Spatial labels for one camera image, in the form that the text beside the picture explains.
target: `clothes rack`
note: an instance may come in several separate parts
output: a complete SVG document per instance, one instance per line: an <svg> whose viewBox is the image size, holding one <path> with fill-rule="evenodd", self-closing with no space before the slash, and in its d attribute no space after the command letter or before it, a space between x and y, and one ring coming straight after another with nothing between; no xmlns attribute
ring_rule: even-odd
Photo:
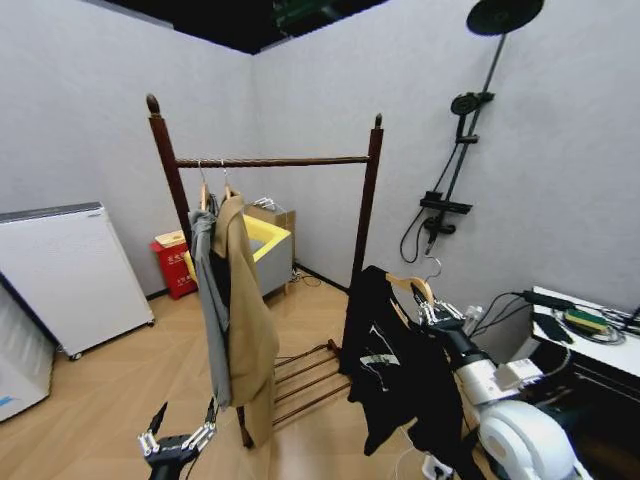
<svg viewBox="0 0 640 480"><path fill-rule="evenodd" d="M211 159L211 158L176 158L171 145L171 139L169 137L169 131L165 123L164 118L160 114L160 105L155 96L147 95L147 107L149 108L149 124L153 137L158 147L158 154L160 155L160 161L164 169L167 183L169 184L169 190L171 197L178 214L180 226L184 232L185 239L189 249L191 249L191 226L189 224L189 206L187 197L184 192L182 179L180 177L181 168L264 168L264 167L303 167L311 165L347 165L362 163L366 165L364 184L362 187L362 200L360 203L360 215L358 220L358 231L356 235L356 248L353 257L353 266L351 270L351 281L353 283L355 276L362 271L364 263L364 253L367 245L367 236L369 233L369 223L371 221L371 210L373 207L373 196L376 188L376 178L378 176L378 165L380 163L380 150L382 148L382 137L384 130L382 128L382 115L376 115L374 128L371 129L369 135L369 149L366 156L347 156L347 157L329 157L329 158L243 158L243 159ZM281 382L283 379L290 379L303 372L307 372L319 365L327 363L330 360L337 359L340 354L340 347L336 345L333 339L329 339L326 344L318 345L311 350L304 352L300 355L296 355L283 362L277 363L275 368L279 368L283 365L289 364L296 360L307 357L308 355L327 349L332 353L332 357L315 362L307 367L297 370L286 377L282 377L276 382ZM306 388L316 385L317 383L326 380L327 378L336 375L338 372L332 372L325 374L315 380L312 380L305 385L298 387L283 395L277 396L275 401L278 402L285 398L288 398L294 394L297 394ZM294 415L308 409L309 407L331 397L332 395L349 387L350 383L347 382L330 392L327 392L304 405L288 412L273 421L274 425L277 425ZM240 431L242 434L242 443L245 447L249 448L253 445L251 436L245 427L244 420L244 408L237 407L236 413L238 415L238 422L240 424Z"/></svg>

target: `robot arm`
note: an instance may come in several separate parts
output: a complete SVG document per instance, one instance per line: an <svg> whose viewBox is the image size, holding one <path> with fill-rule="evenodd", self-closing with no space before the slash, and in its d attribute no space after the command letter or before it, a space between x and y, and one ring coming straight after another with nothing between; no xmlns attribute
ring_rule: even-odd
<svg viewBox="0 0 640 480"><path fill-rule="evenodd" d="M532 405L507 400L519 393L519 383L531 381L542 372L528 359L497 368L463 331L463 317L457 310L446 308L444 302L436 302L435 310L418 303L418 328L442 342L463 393L479 413L480 442L509 477L562 480L577 471L576 478L591 478L555 420ZM453 469L427 455L422 472L429 480L440 480L448 478Z"/></svg>
<svg viewBox="0 0 640 480"><path fill-rule="evenodd" d="M198 458L217 432L215 423L217 408L212 398L204 424L195 432L191 435L176 435L156 441L154 435L160 429L166 409L165 402L151 420L149 429L138 435L142 454L151 467L150 480L178 480L183 467Z"/></svg>

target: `clothes hanger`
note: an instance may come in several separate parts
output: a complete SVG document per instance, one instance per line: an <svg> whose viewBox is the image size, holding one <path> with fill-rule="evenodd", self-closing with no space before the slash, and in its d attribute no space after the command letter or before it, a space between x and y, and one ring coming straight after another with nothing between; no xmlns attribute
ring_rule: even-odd
<svg viewBox="0 0 640 480"><path fill-rule="evenodd" d="M440 274L442 273L442 262L440 261L440 259L438 257L434 257L433 255L427 255L424 258L428 258L429 260L433 260L435 263L438 264L438 273L436 273L435 275L427 275L424 279L425 282L428 282L430 278L438 278L440 276Z"/></svg>
<svg viewBox="0 0 640 480"><path fill-rule="evenodd" d="M231 198L231 187L229 187L229 175L227 174L227 169L224 168L224 159L220 159L220 165L224 172L224 196L229 200Z"/></svg>
<svg viewBox="0 0 640 480"><path fill-rule="evenodd" d="M207 202L209 201L209 186L207 180L204 178L204 172L202 171L201 161L198 160L198 170L200 170L200 176L202 177L202 186L200 187L200 210L207 209Z"/></svg>
<svg viewBox="0 0 640 480"><path fill-rule="evenodd" d="M414 286L422 294L422 296L427 299L429 305L433 307L435 301L433 298L433 292L431 291L431 287L425 280L422 280L418 277L399 278L392 273L387 273L385 275L385 278L387 282L391 283L392 285L395 285L396 287L411 293L413 293L413 289L411 288L411 286Z"/></svg>

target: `white desk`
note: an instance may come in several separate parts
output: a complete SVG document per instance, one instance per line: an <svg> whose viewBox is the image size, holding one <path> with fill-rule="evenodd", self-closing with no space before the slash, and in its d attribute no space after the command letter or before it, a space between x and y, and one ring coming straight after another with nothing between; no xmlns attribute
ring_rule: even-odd
<svg viewBox="0 0 640 480"><path fill-rule="evenodd" d="M542 287L533 287L533 291L543 295L569 300L570 302L580 305L593 307L603 306L580 298L563 295L562 293L547 290ZM534 305L533 311L534 313L551 315L550 308L541 307L539 305ZM585 357L597 360L598 362L609 365L610 367L617 368L618 370L634 375L640 379L640 338L635 337L634 335L626 335L626 341L621 345L603 345L600 343L590 342L566 328L564 330L573 340L573 343L566 344L571 351L580 353ZM546 333L544 333L536 322L533 322L533 337L534 339L545 340L558 345L565 345L562 342L549 339Z"/></svg>

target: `gray shirt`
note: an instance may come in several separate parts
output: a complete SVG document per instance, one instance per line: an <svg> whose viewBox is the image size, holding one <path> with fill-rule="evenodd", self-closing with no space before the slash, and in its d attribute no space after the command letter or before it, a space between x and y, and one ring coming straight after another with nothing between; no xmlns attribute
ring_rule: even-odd
<svg viewBox="0 0 640 480"><path fill-rule="evenodd" d="M229 362L225 347L229 331L229 311L222 303L210 261L216 217L205 210L195 210L189 212L189 221L192 232L191 256L198 277L200 302L207 326L211 385L218 405L226 408L231 403Z"/></svg>

